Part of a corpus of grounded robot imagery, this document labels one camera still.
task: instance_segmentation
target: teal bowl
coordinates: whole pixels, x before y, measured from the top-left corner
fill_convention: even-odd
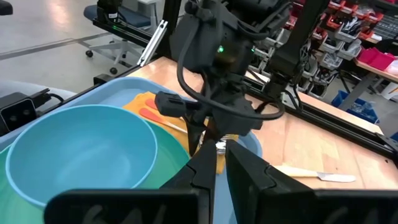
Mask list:
[[[152,128],[121,108],[86,105],[60,110],[28,127],[6,159],[11,187],[44,207],[70,189],[131,189],[157,157]]]

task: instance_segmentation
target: blue tray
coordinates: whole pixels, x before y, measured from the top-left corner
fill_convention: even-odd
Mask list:
[[[89,93],[80,96],[79,98],[55,109],[49,114],[71,106],[79,105],[112,105],[112,106],[124,106],[136,97],[139,93],[145,93],[147,91],[157,93],[158,91],[173,91],[168,90],[154,82],[145,80],[143,78],[126,77],[118,78],[104,84]],[[30,124],[27,124],[5,136],[0,137],[0,151],[10,145],[13,140]],[[253,133],[249,133],[247,136],[240,136],[238,143],[248,148],[251,152],[257,156],[262,156],[261,145]],[[235,224],[236,218],[233,212],[232,199],[229,194],[228,181],[226,176],[226,169],[220,175],[216,176],[216,190],[215,190],[215,206],[214,206],[214,217],[213,223],[217,224]]]

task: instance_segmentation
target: chair wheel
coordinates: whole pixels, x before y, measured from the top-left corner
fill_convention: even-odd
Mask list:
[[[118,73],[118,70],[116,68],[111,68],[109,70],[113,75],[116,75]]]
[[[94,55],[94,54],[93,54],[93,52],[92,52],[91,50],[87,50],[87,51],[86,51],[86,56],[87,56],[87,57],[93,57],[93,55]]]

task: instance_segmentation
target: green bowl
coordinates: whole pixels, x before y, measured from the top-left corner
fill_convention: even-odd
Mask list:
[[[139,189],[158,189],[173,177],[189,160],[181,144],[163,128],[149,123],[158,143],[155,166]],[[9,185],[6,177],[7,147],[0,152],[0,223],[43,224],[43,210],[20,197]]]

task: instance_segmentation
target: bowl rim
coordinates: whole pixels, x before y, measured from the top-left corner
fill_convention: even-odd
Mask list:
[[[152,160],[152,163],[151,163],[150,167],[148,168],[147,172],[146,172],[146,173],[141,177],[141,179],[140,179],[136,184],[134,184],[130,189],[133,189],[133,188],[137,187],[139,184],[141,184],[141,183],[148,177],[148,175],[150,174],[150,172],[152,172],[152,170],[153,170],[153,168],[154,168],[154,165],[155,165],[155,161],[156,161],[156,159],[157,159],[158,145],[157,145],[157,139],[156,139],[156,135],[155,135],[155,133],[154,133],[154,130],[149,126],[149,124],[148,124],[143,118],[141,118],[140,116],[136,115],[135,113],[133,113],[133,112],[131,112],[131,111],[125,110],[125,109],[123,109],[123,108],[121,108],[121,107],[117,107],[117,106],[110,106],[110,105],[81,105],[81,106],[72,106],[72,107],[70,107],[70,108],[65,108],[65,109],[62,109],[62,110],[59,110],[59,111],[55,111],[55,112],[52,113],[52,114],[48,114],[47,116],[43,116],[43,117],[39,118],[37,121],[34,121],[34,123],[32,123],[29,127],[27,127],[25,130],[23,130],[23,132],[21,132],[21,133],[18,135],[18,137],[17,137],[17,138],[14,140],[14,142],[12,142],[12,144],[10,145],[11,147],[8,146],[9,149],[8,149],[8,153],[7,153],[7,157],[6,157],[6,176],[7,176],[8,182],[10,183],[11,187],[12,187],[12,188],[17,192],[17,194],[20,195],[23,199],[27,200],[28,202],[30,202],[30,203],[32,203],[32,204],[34,204],[34,205],[40,206],[40,207],[45,207],[45,206],[46,206],[46,203],[40,202],[40,201],[38,201],[38,200],[36,200],[36,199],[33,199],[32,197],[26,195],[21,189],[19,189],[19,187],[15,184],[14,180],[12,179],[12,175],[11,175],[11,171],[10,171],[10,159],[11,159],[12,153],[14,152],[14,148],[15,148],[16,143],[25,135],[26,132],[28,132],[29,130],[31,130],[36,124],[42,122],[44,119],[46,119],[46,118],[48,118],[48,117],[51,117],[51,116],[55,116],[56,114],[64,113],[64,112],[69,111],[69,110],[73,110],[73,109],[76,109],[76,108],[86,108],[86,107],[102,107],[102,108],[117,109],[117,110],[119,110],[119,111],[123,111],[123,112],[125,112],[125,113],[132,114],[133,116],[135,116],[136,118],[138,118],[142,123],[144,123],[145,126],[149,129],[150,133],[152,134],[152,138],[154,139],[154,143],[155,143],[155,155],[154,155],[154,158],[153,158],[153,160]]]

